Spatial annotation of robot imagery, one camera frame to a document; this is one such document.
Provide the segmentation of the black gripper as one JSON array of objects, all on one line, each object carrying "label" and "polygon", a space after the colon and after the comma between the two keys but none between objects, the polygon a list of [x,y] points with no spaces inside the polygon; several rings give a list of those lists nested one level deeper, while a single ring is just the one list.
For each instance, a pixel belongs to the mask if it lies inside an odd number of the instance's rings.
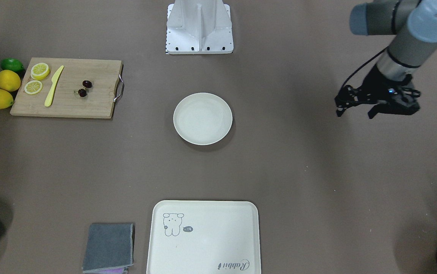
[{"label": "black gripper", "polygon": [[387,78],[374,65],[358,88],[357,99],[369,103],[385,101],[387,104],[375,104],[368,111],[368,118],[374,119],[378,114],[392,114],[410,116],[420,110],[417,98],[407,96],[404,93],[412,80],[412,74],[402,74],[401,80]]}]

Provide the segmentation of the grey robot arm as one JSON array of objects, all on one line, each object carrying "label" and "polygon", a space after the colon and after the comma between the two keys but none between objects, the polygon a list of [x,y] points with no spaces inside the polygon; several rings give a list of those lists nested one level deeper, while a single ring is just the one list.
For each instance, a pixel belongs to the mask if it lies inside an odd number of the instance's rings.
[{"label": "grey robot arm", "polygon": [[377,62],[358,88],[348,88],[355,103],[339,110],[372,104],[377,114],[413,115],[420,109],[421,92],[413,74],[437,50],[437,0],[374,0],[356,5],[350,14],[351,33],[358,36],[393,35],[377,55]]}]

